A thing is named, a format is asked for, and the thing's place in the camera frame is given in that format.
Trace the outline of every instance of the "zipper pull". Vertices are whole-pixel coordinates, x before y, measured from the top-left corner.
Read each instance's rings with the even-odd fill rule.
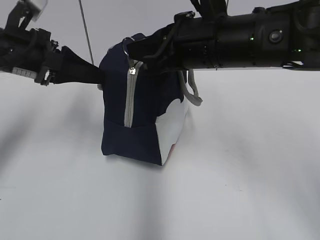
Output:
[[[128,62],[129,62],[129,73],[131,75],[136,75],[135,61],[128,57]]]

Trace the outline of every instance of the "white backdrop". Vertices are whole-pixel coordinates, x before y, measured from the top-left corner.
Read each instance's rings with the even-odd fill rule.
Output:
[[[231,0],[230,14],[285,0]],[[15,1],[2,0],[0,25]],[[188,0],[83,0],[96,64],[123,37],[192,9]],[[34,26],[89,60],[77,0]],[[1,240],[318,240],[320,74],[197,71],[164,167],[102,156],[102,92],[0,75]]]

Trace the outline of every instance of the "metal rod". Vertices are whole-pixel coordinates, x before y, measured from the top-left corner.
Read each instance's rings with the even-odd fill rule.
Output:
[[[81,2],[81,0],[79,0],[79,5],[80,5],[80,10],[81,10],[81,15],[82,15],[83,26],[84,26],[84,30],[85,30],[86,41],[87,41],[88,47],[89,47],[91,62],[92,62],[92,65],[95,65],[95,64],[94,64],[94,57],[93,57],[93,55],[92,55],[92,50],[91,50],[91,44],[90,44],[90,39],[89,39],[89,34],[88,34],[88,29],[87,29],[85,14],[84,14],[84,9],[83,9],[83,7],[82,7],[82,2]]]

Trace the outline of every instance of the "white side panel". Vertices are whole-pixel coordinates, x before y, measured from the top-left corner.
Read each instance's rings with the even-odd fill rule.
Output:
[[[155,122],[162,165],[166,163],[172,145],[178,141],[188,109],[189,102],[186,99],[182,103],[180,99],[176,99],[168,106],[166,113],[159,116]]]

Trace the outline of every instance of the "black fabric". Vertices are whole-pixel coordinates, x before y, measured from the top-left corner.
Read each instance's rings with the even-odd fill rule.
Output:
[[[155,124],[128,128],[105,119],[102,153],[162,165]]]
[[[142,33],[132,36],[135,40],[144,37]],[[161,165],[155,123],[172,101],[184,100],[178,73],[153,74],[143,66],[140,68],[135,85],[133,122],[129,128],[124,127],[129,63],[122,41],[108,50],[99,68],[105,74],[102,153]]]
[[[63,55],[61,70],[57,72],[54,84],[101,84],[105,79],[104,71],[83,60],[67,46],[62,47],[61,54]]]

